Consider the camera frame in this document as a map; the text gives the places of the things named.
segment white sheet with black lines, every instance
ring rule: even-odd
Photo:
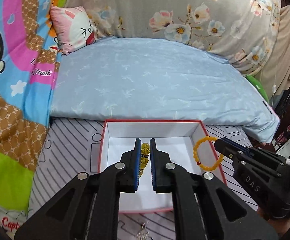
[[[95,174],[101,145],[103,122],[55,118],[41,151],[29,201],[29,214],[35,213],[55,195],[77,173],[85,171]],[[205,126],[211,136],[227,137],[244,146],[251,146],[246,134],[239,126]],[[224,158],[222,168],[228,187],[254,210],[256,203],[232,177],[231,160]],[[147,222],[153,240],[174,240],[173,212],[151,214],[120,214],[118,240],[134,240],[140,225]]]

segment light blue bedding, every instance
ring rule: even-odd
[[[269,143],[279,118],[226,59],[167,40],[103,38],[62,57],[51,116],[200,119]]]

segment floral print cloth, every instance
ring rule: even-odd
[[[273,51],[281,0],[67,0],[66,6],[83,6],[100,35],[181,42],[255,75]]]

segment box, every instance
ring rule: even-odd
[[[201,121],[196,120],[106,120],[104,124],[98,172],[119,162],[122,154],[134,149],[135,139],[149,143],[155,138],[157,150],[167,152],[171,162],[183,166],[188,172],[202,174],[193,158],[193,146],[207,132]],[[202,143],[197,151],[200,161],[212,166],[217,154],[211,142]],[[213,173],[224,181],[219,166]],[[120,213],[166,212],[173,209],[172,194],[153,191],[149,163],[140,177],[136,193],[121,193]]]

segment pillow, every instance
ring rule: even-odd
[[[97,40],[96,27],[82,6],[76,8],[52,6],[50,17],[63,54],[68,55]]]

